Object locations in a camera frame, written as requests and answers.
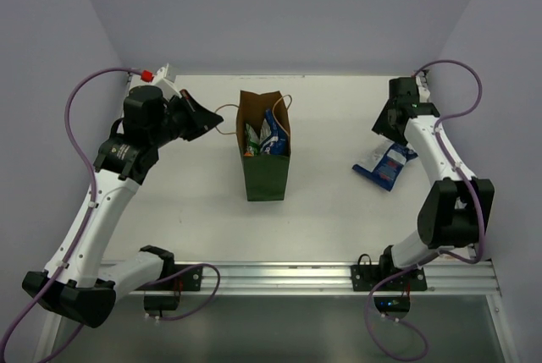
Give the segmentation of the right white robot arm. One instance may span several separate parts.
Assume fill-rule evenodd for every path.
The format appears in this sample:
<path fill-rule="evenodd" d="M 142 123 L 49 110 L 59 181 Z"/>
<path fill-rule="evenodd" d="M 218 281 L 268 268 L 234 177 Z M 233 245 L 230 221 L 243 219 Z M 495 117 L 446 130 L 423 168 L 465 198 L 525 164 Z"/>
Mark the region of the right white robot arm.
<path fill-rule="evenodd" d="M 423 101 L 415 78 L 390 80 L 389 97 L 373 132 L 411 146 L 430 184 L 416 229 L 380 256 L 382 276 L 419 269 L 440 255 L 459 259 L 456 250 L 469 245 L 477 246 L 469 263 L 479 262 L 495 187 L 462 161 L 445 133 L 443 118 L 432 102 Z"/>

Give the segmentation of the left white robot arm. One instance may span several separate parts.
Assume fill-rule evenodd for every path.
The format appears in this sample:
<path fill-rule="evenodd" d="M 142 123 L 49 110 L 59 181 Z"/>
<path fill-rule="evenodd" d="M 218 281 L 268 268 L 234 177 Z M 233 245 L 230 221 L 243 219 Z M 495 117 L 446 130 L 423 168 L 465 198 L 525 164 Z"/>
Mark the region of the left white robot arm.
<path fill-rule="evenodd" d="M 165 98 L 151 85 L 130 90 L 123 115 L 91 165 L 91 186 L 64 242 L 40 272 L 28 272 L 23 289 L 44 309 L 87 327 L 101 326 L 116 302 L 146 285 L 168 282 L 174 254 L 146 245 L 132 258 L 102 270 L 102 257 L 129 202 L 168 143 L 192 141 L 223 122 L 186 90 Z"/>

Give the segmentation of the green paper bag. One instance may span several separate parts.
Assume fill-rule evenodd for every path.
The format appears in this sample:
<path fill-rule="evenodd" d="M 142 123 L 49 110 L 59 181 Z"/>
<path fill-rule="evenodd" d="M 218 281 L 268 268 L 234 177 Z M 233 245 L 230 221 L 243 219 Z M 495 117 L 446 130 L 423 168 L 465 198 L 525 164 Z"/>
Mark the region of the green paper bag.
<path fill-rule="evenodd" d="M 279 91 L 257 94 L 241 91 L 235 117 L 235 136 L 241 155 L 246 199 L 251 202 L 282 201 L 285 198 L 291 155 L 289 108 L 290 95 Z M 245 157 L 245 124 L 250 124 L 260 136 L 265 111 L 270 108 L 279 127 L 286 133 L 288 146 L 285 156 L 259 154 Z"/>

